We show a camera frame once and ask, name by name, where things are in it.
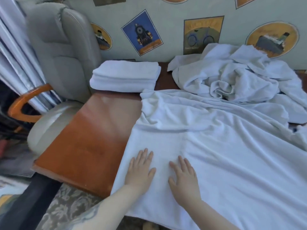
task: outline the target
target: wall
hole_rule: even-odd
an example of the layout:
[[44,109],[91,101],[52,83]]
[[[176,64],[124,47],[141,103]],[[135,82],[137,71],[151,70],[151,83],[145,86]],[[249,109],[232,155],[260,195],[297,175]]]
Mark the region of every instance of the wall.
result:
[[[235,0],[188,0],[181,4],[163,0],[126,0],[97,7],[93,0],[66,0],[66,3],[109,33],[113,46],[102,51],[106,59],[170,61],[175,55],[183,54],[184,20],[224,16],[219,43],[233,45],[245,44],[253,30],[268,22],[282,21],[296,26],[299,31],[297,44],[279,59],[288,62],[293,69],[307,69],[307,0],[254,0],[240,8],[236,8]],[[21,1],[20,4],[27,11],[33,1]],[[163,44],[139,56],[121,27],[144,9]]]

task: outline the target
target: chair backrest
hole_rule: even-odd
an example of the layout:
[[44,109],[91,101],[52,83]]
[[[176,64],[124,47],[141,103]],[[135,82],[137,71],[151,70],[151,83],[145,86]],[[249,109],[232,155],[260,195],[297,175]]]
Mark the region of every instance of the chair backrest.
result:
[[103,62],[88,19],[60,3],[37,4],[26,19],[47,82],[60,96],[85,103],[92,72]]

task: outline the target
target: white curtain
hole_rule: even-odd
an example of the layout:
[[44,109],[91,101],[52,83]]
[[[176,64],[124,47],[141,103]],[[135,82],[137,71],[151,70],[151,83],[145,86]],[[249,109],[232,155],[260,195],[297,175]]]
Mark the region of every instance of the white curtain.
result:
[[[26,33],[25,16],[15,0],[0,1],[0,80],[19,95],[46,84]],[[29,103],[43,114],[60,98],[53,91],[44,92]]]

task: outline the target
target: patterned wallpaper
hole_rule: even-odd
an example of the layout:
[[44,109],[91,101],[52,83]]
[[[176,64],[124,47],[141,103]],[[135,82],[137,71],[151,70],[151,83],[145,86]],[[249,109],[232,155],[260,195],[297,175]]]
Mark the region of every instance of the patterned wallpaper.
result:
[[[121,1],[64,0],[92,22],[105,59],[170,61],[219,42],[253,45],[293,69],[307,69],[307,0]],[[25,12],[29,2],[20,2]]]

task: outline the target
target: patterned carpet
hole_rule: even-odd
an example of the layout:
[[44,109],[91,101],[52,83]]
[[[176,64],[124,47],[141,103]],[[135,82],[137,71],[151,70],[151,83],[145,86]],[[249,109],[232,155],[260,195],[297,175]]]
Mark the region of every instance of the patterned carpet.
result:
[[[95,206],[102,199],[63,184],[36,230],[55,230]],[[145,220],[125,216],[117,230],[143,230]]]

